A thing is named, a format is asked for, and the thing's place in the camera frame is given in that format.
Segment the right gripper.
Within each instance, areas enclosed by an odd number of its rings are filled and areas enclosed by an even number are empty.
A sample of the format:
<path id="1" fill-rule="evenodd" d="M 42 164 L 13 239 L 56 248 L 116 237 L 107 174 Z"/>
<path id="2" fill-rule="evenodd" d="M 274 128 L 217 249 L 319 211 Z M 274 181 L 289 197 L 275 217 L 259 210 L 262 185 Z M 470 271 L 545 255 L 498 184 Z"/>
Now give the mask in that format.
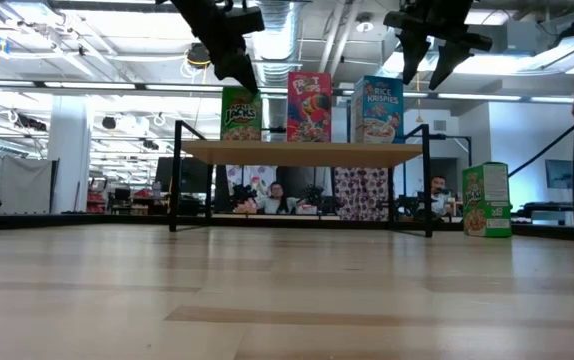
<path id="1" fill-rule="evenodd" d="M 490 37 L 471 33 L 466 18 L 476 0 L 404 0 L 398 11 L 385 15 L 383 24 L 401 30 L 403 51 L 402 81 L 409 84 L 430 47 L 427 36 L 447 41 L 439 47 L 439 57 L 429 83 L 436 90 L 454 69 L 472 56 L 470 49 L 490 51 Z"/>

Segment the green Apple Jacks cereal box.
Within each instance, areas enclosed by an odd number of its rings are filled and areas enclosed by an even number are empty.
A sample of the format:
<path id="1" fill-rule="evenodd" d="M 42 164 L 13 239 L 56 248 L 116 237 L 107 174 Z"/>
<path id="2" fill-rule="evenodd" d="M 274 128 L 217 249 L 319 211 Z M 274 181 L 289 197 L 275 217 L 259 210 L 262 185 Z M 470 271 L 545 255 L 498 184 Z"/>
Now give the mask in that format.
<path id="1" fill-rule="evenodd" d="M 487 162 L 463 171 L 463 228 L 468 236 L 512 236 L 508 167 Z"/>
<path id="2" fill-rule="evenodd" d="M 243 87 L 224 87 L 221 98 L 221 140 L 260 141 L 262 101 Z"/>

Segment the blue Rice Krispies cereal box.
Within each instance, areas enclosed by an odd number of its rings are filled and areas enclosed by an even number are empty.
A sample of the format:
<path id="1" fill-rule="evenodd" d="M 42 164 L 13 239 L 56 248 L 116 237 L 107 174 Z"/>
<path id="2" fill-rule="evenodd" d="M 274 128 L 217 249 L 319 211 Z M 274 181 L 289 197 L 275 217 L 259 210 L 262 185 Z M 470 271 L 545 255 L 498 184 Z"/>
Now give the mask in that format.
<path id="1" fill-rule="evenodd" d="M 364 76 L 351 98 L 351 141 L 365 144 L 404 142 L 403 82 Z"/>

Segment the red Froot Loops cereal box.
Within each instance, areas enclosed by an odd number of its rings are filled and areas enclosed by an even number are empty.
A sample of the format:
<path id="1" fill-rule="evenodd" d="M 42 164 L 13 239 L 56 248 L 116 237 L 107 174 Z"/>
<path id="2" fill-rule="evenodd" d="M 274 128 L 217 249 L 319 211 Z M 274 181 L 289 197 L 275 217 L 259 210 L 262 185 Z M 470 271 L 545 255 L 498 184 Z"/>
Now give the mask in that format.
<path id="1" fill-rule="evenodd" d="M 287 141 L 330 142 L 331 108 L 332 81 L 328 73 L 290 72 Z"/>

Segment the long ceiling light strip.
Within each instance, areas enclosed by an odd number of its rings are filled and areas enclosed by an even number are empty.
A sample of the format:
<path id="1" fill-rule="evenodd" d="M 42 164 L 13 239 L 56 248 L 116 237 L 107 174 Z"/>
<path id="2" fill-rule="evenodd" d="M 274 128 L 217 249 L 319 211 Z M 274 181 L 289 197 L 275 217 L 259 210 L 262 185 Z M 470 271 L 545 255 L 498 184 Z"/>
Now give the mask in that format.
<path id="1" fill-rule="evenodd" d="M 440 92 L 403 92 L 405 98 L 429 100 L 466 100 L 486 102 L 522 102 L 522 103 L 549 103 L 572 104 L 573 97 L 569 96 L 532 96 L 532 95 L 499 95 L 499 94 L 466 94 L 466 93 L 440 93 Z"/>
<path id="2" fill-rule="evenodd" d="M 50 94 L 180 96 L 182 94 L 221 94 L 223 89 L 223 86 L 200 84 L 0 80 L 0 91 Z"/>

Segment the grey ceiling air unit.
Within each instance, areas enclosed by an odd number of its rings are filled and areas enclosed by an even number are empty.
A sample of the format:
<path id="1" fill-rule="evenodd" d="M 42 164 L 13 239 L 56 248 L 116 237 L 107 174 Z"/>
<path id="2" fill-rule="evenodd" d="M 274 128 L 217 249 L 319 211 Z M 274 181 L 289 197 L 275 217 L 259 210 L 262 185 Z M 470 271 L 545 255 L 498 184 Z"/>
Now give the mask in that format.
<path id="1" fill-rule="evenodd" d="M 500 54 L 507 50 L 507 34 L 504 25 L 470 25 L 469 31 L 492 40 L 489 53 Z"/>

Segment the dark background monitor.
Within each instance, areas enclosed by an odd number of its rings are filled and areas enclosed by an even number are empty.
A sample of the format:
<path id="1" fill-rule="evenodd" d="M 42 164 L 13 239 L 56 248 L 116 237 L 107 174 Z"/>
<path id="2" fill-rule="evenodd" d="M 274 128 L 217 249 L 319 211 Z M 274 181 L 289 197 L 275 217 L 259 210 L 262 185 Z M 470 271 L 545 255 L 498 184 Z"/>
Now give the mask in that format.
<path id="1" fill-rule="evenodd" d="M 208 166 L 194 157 L 182 157 L 180 161 L 179 189 L 182 194 L 207 193 Z M 158 159 L 154 182 L 159 183 L 161 190 L 170 192 L 173 178 L 173 158 Z"/>

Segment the potted green plant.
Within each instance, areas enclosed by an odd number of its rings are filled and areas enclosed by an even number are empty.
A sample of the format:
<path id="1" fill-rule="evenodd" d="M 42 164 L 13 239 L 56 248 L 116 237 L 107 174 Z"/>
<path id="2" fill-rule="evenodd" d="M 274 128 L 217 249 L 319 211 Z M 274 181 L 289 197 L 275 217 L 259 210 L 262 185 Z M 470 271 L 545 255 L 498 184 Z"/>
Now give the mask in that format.
<path id="1" fill-rule="evenodd" d="M 301 201 L 310 206 L 315 206 L 317 209 L 321 208 L 324 197 L 324 189 L 315 184 L 307 185 L 302 193 Z"/>

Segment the red tool cart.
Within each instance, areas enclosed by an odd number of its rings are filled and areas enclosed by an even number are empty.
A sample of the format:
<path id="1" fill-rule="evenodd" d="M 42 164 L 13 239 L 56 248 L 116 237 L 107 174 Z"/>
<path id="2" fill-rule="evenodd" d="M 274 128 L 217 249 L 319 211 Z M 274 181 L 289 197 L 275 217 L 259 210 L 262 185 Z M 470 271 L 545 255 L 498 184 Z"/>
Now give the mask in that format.
<path id="1" fill-rule="evenodd" d="M 90 177 L 87 190 L 86 212 L 104 214 L 106 212 L 106 177 Z"/>

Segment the white round column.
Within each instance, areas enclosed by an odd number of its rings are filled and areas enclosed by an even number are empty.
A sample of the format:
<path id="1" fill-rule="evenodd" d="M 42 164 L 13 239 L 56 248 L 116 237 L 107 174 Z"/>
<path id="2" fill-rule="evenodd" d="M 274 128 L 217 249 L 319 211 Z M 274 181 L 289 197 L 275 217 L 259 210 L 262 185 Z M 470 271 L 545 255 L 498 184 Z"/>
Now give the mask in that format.
<path id="1" fill-rule="evenodd" d="M 54 96 L 48 159 L 58 163 L 53 214 L 86 210 L 93 111 L 80 96 Z"/>

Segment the white partition screen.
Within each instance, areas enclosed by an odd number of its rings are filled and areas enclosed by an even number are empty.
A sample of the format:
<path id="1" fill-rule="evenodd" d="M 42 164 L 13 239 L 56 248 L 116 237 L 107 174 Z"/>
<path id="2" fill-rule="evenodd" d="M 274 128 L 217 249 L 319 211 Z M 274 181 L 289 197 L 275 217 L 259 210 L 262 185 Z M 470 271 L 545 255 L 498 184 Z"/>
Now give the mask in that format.
<path id="1" fill-rule="evenodd" d="M 0 214 L 49 214 L 58 161 L 0 158 Z"/>

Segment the silver ceiling ventilation duct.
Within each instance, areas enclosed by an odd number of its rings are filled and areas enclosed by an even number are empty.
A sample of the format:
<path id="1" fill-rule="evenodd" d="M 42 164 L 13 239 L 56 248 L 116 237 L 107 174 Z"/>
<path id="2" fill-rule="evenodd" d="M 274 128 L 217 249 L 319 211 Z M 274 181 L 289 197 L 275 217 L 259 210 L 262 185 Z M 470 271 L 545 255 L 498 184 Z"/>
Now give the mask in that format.
<path id="1" fill-rule="evenodd" d="M 283 86 L 296 68 L 297 35 L 303 5 L 290 0 L 252 0 L 265 29 L 251 35 L 256 73 L 263 86 Z"/>

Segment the wooden shelf black metal frame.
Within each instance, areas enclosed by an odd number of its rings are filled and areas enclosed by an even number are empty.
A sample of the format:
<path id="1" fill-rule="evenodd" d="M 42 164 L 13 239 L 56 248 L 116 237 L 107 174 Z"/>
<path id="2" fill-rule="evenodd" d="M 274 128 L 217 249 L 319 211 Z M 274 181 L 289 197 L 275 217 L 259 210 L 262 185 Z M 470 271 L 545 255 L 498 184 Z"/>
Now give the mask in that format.
<path id="1" fill-rule="evenodd" d="M 388 220 L 391 230 L 398 228 L 394 221 L 393 168 L 420 156 L 423 160 L 424 188 L 431 185 L 430 131 L 426 124 L 408 134 L 405 140 L 419 135 L 422 143 L 413 144 L 359 144 L 325 142 L 261 142 L 261 141 L 210 141 L 182 120 L 175 122 L 173 138 L 173 163 L 171 199 L 168 227 L 177 229 L 179 196 L 181 193 L 181 153 L 186 152 L 208 165 L 212 172 L 215 165 L 275 165 L 287 167 L 365 167 L 385 168 L 388 171 Z"/>

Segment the wall-side computer monitor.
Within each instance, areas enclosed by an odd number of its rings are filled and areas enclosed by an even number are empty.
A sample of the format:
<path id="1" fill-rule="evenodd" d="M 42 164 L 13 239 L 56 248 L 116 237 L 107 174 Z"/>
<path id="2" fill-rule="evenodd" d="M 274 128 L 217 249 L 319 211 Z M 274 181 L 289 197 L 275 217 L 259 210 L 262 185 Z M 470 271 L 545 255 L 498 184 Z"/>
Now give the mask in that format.
<path id="1" fill-rule="evenodd" d="M 571 189 L 573 162 L 569 160 L 545 160 L 546 183 L 549 189 Z"/>

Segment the black aluminium frame rails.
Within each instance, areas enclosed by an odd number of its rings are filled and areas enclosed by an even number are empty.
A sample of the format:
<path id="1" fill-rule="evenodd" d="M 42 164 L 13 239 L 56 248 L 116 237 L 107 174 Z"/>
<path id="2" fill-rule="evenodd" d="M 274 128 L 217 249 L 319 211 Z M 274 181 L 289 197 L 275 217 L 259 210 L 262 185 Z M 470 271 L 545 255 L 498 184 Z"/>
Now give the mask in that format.
<path id="1" fill-rule="evenodd" d="M 549 226 L 517 223 L 512 225 L 515 235 L 574 241 L 574 226 Z"/>

